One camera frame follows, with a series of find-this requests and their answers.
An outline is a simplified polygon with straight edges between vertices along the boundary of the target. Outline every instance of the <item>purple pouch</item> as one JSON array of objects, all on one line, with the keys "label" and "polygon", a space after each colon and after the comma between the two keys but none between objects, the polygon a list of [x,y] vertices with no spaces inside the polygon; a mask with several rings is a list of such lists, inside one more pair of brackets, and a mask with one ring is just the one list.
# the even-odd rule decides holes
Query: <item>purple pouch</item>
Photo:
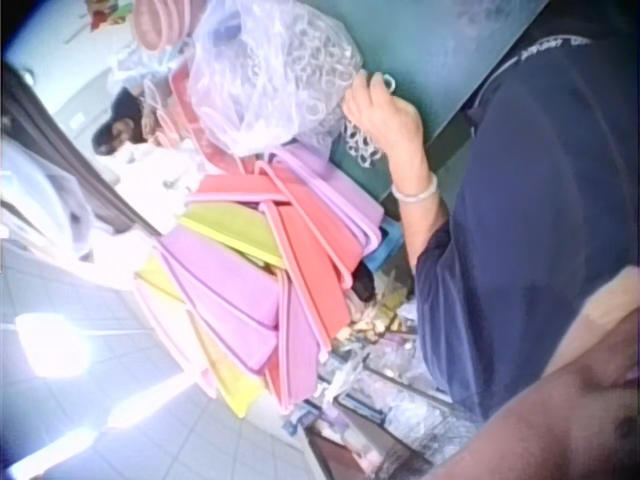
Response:
[{"label": "purple pouch", "polygon": [[189,307],[228,355],[248,373],[261,375],[277,344],[276,278],[180,225],[159,245]]},{"label": "purple pouch", "polygon": [[363,246],[365,255],[378,248],[384,210],[353,180],[301,144],[276,147],[270,153],[275,154],[275,164],[289,167],[340,217]]}]

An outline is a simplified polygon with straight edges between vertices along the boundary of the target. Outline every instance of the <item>white bracelet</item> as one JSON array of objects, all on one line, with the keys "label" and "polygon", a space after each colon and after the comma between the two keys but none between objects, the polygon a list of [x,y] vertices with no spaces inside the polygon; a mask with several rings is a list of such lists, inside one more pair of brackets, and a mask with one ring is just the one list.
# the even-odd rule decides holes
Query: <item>white bracelet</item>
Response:
[{"label": "white bracelet", "polygon": [[434,193],[438,191],[438,177],[436,177],[435,173],[431,173],[431,185],[424,192],[419,193],[418,195],[404,195],[400,193],[395,185],[391,185],[391,193],[393,196],[398,199],[399,202],[403,203],[420,203],[427,200]]}]

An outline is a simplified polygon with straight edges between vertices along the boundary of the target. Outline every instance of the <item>person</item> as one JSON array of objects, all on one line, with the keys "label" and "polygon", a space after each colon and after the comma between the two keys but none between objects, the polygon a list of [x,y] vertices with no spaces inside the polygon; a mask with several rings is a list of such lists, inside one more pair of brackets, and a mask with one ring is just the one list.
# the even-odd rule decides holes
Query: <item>person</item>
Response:
[{"label": "person", "polygon": [[345,95],[388,159],[426,366],[478,423],[638,307],[637,78],[634,34],[523,50],[475,102],[451,213],[416,108],[380,73],[361,71]]},{"label": "person", "polygon": [[510,401],[442,465],[416,472],[403,459],[385,480],[637,479],[638,386],[635,310]]},{"label": "person", "polygon": [[134,145],[153,140],[158,129],[155,108],[144,98],[142,86],[130,90],[123,87],[111,104],[111,116],[94,133],[93,151],[108,156],[125,143]]}]

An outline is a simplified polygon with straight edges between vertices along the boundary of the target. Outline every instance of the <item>clear plastic bag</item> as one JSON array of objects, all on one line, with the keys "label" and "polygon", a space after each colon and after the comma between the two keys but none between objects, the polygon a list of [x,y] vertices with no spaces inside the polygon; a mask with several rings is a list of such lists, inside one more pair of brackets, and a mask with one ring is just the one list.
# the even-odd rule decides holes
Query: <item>clear plastic bag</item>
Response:
[{"label": "clear plastic bag", "polygon": [[213,142],[244,156],[300,135],[326,151],[362,64],[341,23],[292,0],[212,0],[193,40],[189,91]]},{"label": "clear plastic bag", "polygon": [[135,91],[143,87],[146,79],[166,77],[182,60],[185,45],[150,53],[137,44],[131,45],[107,59],[111,71],[107,90],[116,95],[122,88]]}]

